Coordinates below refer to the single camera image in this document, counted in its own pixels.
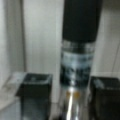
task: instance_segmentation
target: white wall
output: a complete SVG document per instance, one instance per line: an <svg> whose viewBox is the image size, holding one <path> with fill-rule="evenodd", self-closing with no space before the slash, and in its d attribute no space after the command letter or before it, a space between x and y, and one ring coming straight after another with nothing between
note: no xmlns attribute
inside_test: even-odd
<svg viewBox="0 0 120 120"><path fill-rule="evenodd" d="M0 0L0 88L14 71L24 71L19 0Z"/></svg>
<svg viewBox="0 0 120 120"><path fill-rule="evenodd" d="M53 102L59 99L63 0L24 0L27 71L50 73Z"/></svg>
<svg viewBox="0 0 120 120"><path fill-rule="evenodd" d="M24 71L21 0L6 1L7 39L11 71Z"/></svg>
<svg viewBox="0 0 120 120"><path fill-rule="evenodd" d="M120 58L120 1L103 0L100 28L97 37L93 75L114 76L118 74Z"/></svg>
<svg viewBox="0 0 120 120"><path fill-rule="evenodd" d="M7 47L5 0L0 0L0 88L11 74Z"/></svg>

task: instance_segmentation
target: black object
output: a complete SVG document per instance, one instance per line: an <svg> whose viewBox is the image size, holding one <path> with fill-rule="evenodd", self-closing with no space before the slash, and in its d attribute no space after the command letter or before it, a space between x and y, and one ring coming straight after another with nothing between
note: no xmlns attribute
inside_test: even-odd
<svg viewBox="0 0 120 120"><path fill-rule="evenodd" d="M96 40L102 0L65 0L63 39L77 43Z"/></svg>
<svg viewBox="0 0 120 120"><path fill-rule="evenodd" d="M120 120L120 80L92 77L89 120Z"/></svg>
<svg viewBox="0 0 120 120"><path fill-rule="evenodd" d="M49 116L52 75L27 74L16 95L21 99L22 119L46 120Z"/></svg>

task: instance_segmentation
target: black bottle cap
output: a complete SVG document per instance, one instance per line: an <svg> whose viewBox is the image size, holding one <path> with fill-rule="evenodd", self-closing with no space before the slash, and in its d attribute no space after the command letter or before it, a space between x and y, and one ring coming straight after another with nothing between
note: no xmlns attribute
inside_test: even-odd
<svg viewBox="0 0 120 120"><path fill-rule="evenodd" d="M77 43L96 40L102 0L65 0L63 39Z"/></svg>

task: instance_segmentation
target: bottle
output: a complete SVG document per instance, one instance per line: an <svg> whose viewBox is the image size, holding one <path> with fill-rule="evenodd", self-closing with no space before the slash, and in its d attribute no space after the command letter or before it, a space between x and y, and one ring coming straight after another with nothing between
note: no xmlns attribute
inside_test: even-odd
<svg viewBox="0 0 120 120"><path fill-rule="evenodd" d="M86 88L92 66L102 0L65 0L60 82Z"/></svg>
<svg viewBox="0 0 120 120"><path fill-rule="evenodd" d="M59 120L81 120L82 99L79 91L67 91Z"/></svg>

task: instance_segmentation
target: bottle label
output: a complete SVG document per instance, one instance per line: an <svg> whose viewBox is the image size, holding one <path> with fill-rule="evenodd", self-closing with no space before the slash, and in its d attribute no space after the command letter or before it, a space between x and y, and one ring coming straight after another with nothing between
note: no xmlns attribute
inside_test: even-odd
<svg viewBox="0 0 120 120"><path fill-rule="evenodd" d="M86 87L92 66L93 53L76 54L63 51L61 83L68 86Z"/></svg>

